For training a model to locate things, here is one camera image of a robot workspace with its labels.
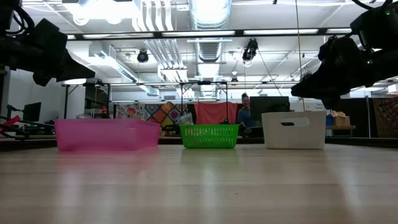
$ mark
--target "wooden table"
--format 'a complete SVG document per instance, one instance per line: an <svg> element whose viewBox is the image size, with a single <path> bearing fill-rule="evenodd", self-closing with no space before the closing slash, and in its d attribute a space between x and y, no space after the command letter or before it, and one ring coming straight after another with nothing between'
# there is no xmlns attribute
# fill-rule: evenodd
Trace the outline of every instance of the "wooden table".
<svg viewBox="0 0 398 224"><path fill-rule="evenodd" d="M326 130L331 130L331 135L333 136L334 130L349 130L349 136L353 136L353 130L356 128L355 125L353 126L326 126Z"/></svg>
<svg viewBox="0 0 398 224"><path fill-rule="evenodd" d="M0 223L398 223L398 152L0 153Z"/></svg>

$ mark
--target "man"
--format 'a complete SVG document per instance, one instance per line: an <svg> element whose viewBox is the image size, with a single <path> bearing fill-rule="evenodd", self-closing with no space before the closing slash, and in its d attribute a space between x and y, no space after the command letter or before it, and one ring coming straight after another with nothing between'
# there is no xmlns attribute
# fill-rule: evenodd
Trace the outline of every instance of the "man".
<svg viewBox="0 0 398 224"><path fill-rule="evenodd" d="M238 112L238 118L236 122L242 124L245 128L252 128L257 126L257 121L251 119L250 114L250 100L247 94L242 94L243 108Z"/></svg>

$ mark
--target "ceiling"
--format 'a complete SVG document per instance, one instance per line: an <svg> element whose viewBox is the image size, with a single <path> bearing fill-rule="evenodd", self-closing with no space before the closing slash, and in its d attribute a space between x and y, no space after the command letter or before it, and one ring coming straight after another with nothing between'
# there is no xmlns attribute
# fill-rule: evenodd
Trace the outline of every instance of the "ceiling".
<svg viewBox="0 0 398 224"><path fill-rule="evenodd" d="M84 26L75 25L72 14L60 4L60 1L47 1L48 4L38 3L32 5L36 0L25 0L24 9L38 23L46 18L53 22L64 33L102 33L102 32L134 32L131 19L123 19L121 23L112 25L104 19L90 20ZM187 0L173 0L172 23L175 30L190 30L190 14ZM314 4L348 2L344 6L314 6ZM230 29L282 29L297 27L296 7L293 0L279 0L277 5L272 5L272 0L233 0ZM300 28L319 27L349 27L352 20L358 17L364 9L360 8L349 0L299 0L298 21ZM268 81L270 76L277 81L291 81L300 79L300 67L303 72L315 71L319 66L317 52L325 39L324 36L301 37L300 45L297 37L259 37L259 51L261 56L254 57L251 67L244 67L239 53L248 42L246 37L231 38L231 43L224 44L224 53L220 65L219 80L229 80L232 71L238 74L238 80L242 81ZM177 39L178 49L182 55L184 65L187 66L187 76L194 80L196 74L195 49L193 44L187 43L187 39ZM88 46L90 42L73 41L69 42L67 48L78 57L87 61L90 67L97 71L98 78L115 79L121 75L107 65L93 64L88 58ZM118 59L124 62L135 72L141 82L160 82L157 75L158 63L149 55L147 63L139 63L136 59L139 49L145 49L143 40L115 40L103 41L104 45L112 45L118 52ZM235 88L255 88L256 85L234 86ZM134 86L123 88L121 91L142 91Z"/></svg>

